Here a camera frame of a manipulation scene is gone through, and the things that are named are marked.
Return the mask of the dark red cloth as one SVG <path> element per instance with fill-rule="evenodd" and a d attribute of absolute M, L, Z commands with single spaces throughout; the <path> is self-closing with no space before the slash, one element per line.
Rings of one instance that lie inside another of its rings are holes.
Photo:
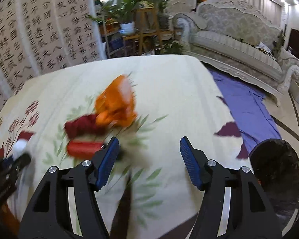
<path fill-rule="evenodd" d="M 81 116 L 64 124 L 64 130 L 69 139 L 74 139 L 85 134 L 104 135 L 107 128 L 96 124 L 96 114 Z"/>

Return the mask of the white crumpled tissue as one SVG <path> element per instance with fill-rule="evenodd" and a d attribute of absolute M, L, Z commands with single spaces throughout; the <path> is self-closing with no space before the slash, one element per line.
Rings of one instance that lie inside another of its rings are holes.
<path fill-rule="evenodd" d="M 12 158 L 15 161 L 19 158 L 23 153 L 25 153 L 26 147 L 28 144 L 28 140 L 26 139 L 19 139 L 15 142 L 12 147 Z"/>

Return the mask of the calligraphy folding screen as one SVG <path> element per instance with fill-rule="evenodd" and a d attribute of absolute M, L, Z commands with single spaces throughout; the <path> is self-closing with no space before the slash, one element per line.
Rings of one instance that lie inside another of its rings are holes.
<path fill-rule="evenodd" d="M 94 0 L 0 1 L 0 111 L 29 79 L 105 59 Z"/>

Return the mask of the purple sheet on floor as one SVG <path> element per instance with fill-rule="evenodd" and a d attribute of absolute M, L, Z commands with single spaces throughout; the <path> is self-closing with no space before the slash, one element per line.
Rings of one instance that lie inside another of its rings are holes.
<path fill-rule="evenodd" d="M 264 140 L 281 139 L 263 103 L 263 92 L 219 71 L 210 70 L 210 73 L 231 111 L 248 153 Z"/>

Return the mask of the ornate grey white sofa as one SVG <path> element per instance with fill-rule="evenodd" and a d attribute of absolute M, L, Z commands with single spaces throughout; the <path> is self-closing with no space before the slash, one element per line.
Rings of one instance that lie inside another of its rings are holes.
<path fill-rule="evenodd" d="M 202 2 L 172 23 L 183 54 L 263 89 L 278 106 L 299 79 L 299 59 L 284 49 L 282 29 L 246 1 Z"/>

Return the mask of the floral cream tablecloth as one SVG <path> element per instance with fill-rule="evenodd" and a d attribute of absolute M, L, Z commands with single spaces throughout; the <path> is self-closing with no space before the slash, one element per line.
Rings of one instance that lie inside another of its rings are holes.
<path fill-rule="evenodd" d="M 141 56 L 81 64 L 27 81 L 0 113 L 0 155 L 14 152 L 19 135 L 30 137 L 31 163 L 8 199 L 17 220 L 50 166 L 79 163 L 66 152 L 65 122 L 93 113 L 96 98 L 120 75 L 132 86 L 135 121 L 102 136 L 84 136 L 100 142 L 116 136 L 123 151 L 106 186 L 96 193 L 107 229 L 130 180 L 128 238 L 189 238 L 203 193 L 192 185 L 180 154 L 183 136 L 225 167 L 250 166 L 228 103 L 196 58 Z"/>

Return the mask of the orange plastic bag on table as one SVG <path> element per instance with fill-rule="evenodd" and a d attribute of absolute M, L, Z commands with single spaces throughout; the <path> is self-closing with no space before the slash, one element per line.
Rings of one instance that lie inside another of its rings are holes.
<path fill-rule="evenodd" d="M 126 75 L 114 79 L 95 101 L 95 124 L 128 127 L 137 117 L 132 85 Z"/>

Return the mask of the tall green potted plant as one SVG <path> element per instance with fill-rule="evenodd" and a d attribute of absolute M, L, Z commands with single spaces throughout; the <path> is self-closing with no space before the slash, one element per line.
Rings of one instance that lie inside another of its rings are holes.
<path fill-rule="evenodd" d="M 170 0 L 153 0 L 154 7 L 157 10 L 158 24 L 160 30 L 169 29 L 169 15 L 166 12 Z"/>

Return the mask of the wooden plant stand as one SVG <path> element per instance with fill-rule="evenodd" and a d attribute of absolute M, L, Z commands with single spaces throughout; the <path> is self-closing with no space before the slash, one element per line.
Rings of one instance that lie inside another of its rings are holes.
<path fill-rule="evenodd" d="M 171 30 L 164 30 L 159 28 L 158 11 L 154 8 L 135 9 L 133 12 L 133 20 L 135 23 L 135 31 L 129 35 L 122 35 L 122 42 L 124 45 L 124 55 L 127 57 L 128 40 L 132 41 L 132 50 L 136 52 L 136 41 L 138 41 L 139 49 L 138 55 L 143 53 L 144 40 L 147 37 L 157 37 L 159 46 L 162 49 L 162 37 L 164 35 L 171 35 Z"/>

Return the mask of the black-lined trash bin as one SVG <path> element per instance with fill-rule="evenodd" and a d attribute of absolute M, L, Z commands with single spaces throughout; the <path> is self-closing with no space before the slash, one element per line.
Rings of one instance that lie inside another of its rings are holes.
<path fill-rule="evenodd" d="M 285 140 L 267 139 L 250 153 L 255 177 L 284 229 L 299 202 L 299 158 Z"/>

